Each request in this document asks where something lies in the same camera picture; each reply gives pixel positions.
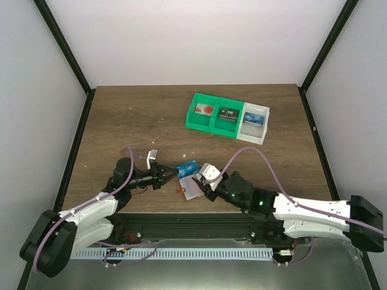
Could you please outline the brown leather card holder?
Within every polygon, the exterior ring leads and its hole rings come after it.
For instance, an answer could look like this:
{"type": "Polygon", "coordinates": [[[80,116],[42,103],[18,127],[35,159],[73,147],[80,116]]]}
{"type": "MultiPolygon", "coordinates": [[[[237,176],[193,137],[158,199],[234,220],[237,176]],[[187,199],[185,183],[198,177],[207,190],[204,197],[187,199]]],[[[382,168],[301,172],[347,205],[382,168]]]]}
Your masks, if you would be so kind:
{"type": "Polygon", "coordinates": [[[186,201],[190,201],[204,195],[198,184],[193,180],[193,177],[195,177],[195,175],[186,176],[178,180],[177,193],[182,195],[186,201]]]}

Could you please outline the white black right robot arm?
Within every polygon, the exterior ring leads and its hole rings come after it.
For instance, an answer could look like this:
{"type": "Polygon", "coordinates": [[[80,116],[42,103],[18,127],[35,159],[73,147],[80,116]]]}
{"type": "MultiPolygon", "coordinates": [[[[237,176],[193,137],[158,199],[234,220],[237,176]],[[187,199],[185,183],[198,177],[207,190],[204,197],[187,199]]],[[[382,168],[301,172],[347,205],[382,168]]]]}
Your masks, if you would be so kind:
{"type": "Polygon", "coordinates": [[[298,199],[255,188],[238,172],[212,184],[199,173],[192,180],[208,200],[221,198],[260,222],[281,222],[283,235],[292,239],[341,239],[349,240],[361,251],[385,250],[383,213],[362,196],[352,195],[348,201],[298,199]]]}

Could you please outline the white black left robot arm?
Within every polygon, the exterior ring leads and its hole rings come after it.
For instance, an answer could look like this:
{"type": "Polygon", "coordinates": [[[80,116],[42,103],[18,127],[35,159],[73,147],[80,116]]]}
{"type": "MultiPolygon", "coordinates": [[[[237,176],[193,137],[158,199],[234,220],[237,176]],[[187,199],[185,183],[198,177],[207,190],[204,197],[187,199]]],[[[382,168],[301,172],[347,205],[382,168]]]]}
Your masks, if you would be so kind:
{"type": "Polygon", "coordinates": [[[117,161],[105,188],[94,198],[69,210],[43,212],[22,245],[19,256],[47,277],[60,273],[73,254],[107,240],[114,231],[112,216],[132,198],[132,189],[160,189],[178,169],[151,161],[146,170],[133,160],[117,161]]]}

